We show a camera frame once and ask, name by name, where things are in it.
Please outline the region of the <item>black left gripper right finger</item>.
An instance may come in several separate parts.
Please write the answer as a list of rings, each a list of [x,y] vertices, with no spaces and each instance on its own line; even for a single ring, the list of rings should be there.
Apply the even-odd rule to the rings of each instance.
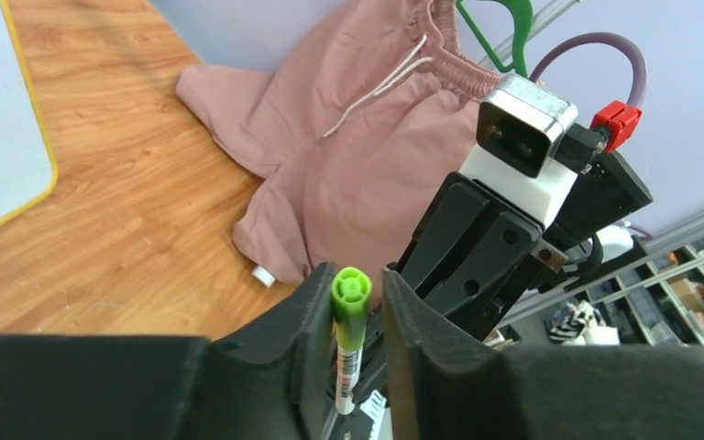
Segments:
[[[479,342],[383,274],[398,439],[704,439],[704,349]]]

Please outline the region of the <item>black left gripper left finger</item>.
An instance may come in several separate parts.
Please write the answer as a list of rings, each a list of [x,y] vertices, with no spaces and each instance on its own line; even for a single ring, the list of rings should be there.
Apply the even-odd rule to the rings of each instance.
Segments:
[[[0,439],[317,439],[335,273],[216,341],[0,335]]]

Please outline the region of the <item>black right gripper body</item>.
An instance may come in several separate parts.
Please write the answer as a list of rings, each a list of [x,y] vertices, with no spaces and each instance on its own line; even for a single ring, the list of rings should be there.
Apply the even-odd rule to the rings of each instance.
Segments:
[[[572,278],[563,268],[569,249],[652,201],[619,152],[592,161],[549,227],[452,172],[389,267],[428,306],[482,340],[525,291],[545,292]]]

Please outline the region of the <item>green white marker pen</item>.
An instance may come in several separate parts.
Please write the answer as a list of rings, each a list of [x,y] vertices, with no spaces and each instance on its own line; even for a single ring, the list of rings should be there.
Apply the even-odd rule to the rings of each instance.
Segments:
[[[355,267],[342,268],[331,283],[337,343],[335,408],[340,415],[355,409],[353,389],[361,371],[372,290],[370,277]]]

